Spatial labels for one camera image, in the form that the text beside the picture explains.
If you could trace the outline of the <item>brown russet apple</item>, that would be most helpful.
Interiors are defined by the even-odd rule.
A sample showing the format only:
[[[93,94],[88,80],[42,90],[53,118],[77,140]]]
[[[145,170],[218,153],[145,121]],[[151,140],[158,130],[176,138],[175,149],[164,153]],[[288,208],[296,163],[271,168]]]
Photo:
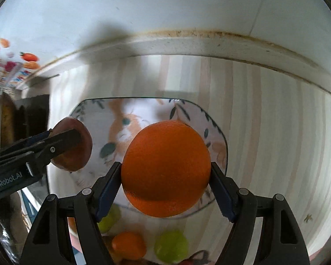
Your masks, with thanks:
[[[70,129],[76,129],[81,134],[81,140],[71,149],[65,151],[61,155],[54,157],[51,163],[57,168],[75,172],[83,168],[91,156],[92,137],[86,126],[76,118],[66,117],[52,129],[50,136],[55,136],[59,133]]]

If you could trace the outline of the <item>small orange fruit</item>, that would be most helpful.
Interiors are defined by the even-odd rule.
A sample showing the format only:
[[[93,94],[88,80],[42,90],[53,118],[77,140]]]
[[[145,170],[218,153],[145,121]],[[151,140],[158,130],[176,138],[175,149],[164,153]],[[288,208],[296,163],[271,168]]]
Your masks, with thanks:
[[[146,242],[135,231],[124,231],[112,239],[112,248],[116,255],[127,260],[142,259],[147,252]]]

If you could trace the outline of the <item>large orange fruit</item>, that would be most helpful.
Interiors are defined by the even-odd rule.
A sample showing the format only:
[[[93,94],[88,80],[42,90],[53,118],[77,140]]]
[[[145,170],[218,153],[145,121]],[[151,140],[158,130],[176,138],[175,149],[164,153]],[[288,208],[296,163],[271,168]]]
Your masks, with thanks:
[[[181,121],[154,123],[132,140],[121,167],[127,199],[151,217],[193,207],[210,177],[210,154],[201,136]]]

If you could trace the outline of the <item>striped table mat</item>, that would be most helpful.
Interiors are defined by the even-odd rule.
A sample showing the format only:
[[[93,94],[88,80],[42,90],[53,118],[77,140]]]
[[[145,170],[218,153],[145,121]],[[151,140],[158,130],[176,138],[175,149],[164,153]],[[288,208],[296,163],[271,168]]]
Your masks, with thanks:
[[[87,99],[166,98],[200,106],[227,140],[224,174],[254,195],[283,195],[311,264],[331,261],[331,94],[256,65],[169,55],[77,66],[48,79],[46,91],[50,127]],[[79,193],[70,174],[49,165],[50,192]]]

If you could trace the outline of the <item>green apple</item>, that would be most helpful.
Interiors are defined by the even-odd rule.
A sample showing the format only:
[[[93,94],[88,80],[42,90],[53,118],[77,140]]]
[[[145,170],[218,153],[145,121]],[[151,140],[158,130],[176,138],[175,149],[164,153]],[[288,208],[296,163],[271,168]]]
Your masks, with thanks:
[[[97,224],[101,234],[107,233],[121,218],[119,206],[113,204],[109,213]]]
[[[158,260],[172,264],[186,259],[188,248],[188,240],[180,230],[166,230],[156,237],[154,253]]]

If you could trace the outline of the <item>colourful fruit wall sticker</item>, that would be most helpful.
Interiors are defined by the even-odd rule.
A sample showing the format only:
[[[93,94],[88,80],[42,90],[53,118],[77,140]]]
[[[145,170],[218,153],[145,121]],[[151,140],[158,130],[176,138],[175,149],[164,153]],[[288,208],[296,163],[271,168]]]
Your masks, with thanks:
[[[0,87],[16,88],[38,69],[36,55],[14,51],[9,40],[0,38]]]

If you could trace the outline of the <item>illustrated oval fruit tray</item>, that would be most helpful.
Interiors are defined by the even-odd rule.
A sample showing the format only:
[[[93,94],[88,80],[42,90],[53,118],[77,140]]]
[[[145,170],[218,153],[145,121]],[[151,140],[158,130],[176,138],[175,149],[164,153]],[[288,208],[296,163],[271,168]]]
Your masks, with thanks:
[[[227,140],[214,119],[200,106],[182,99],[104,98],[82,101],[71,113],[92,137],[87,165],[70,174],[77,191],[94,185],[116,161],[122,161],[134,137],[145,127],[179,120],[203,139],[212,161],[227,171]]]

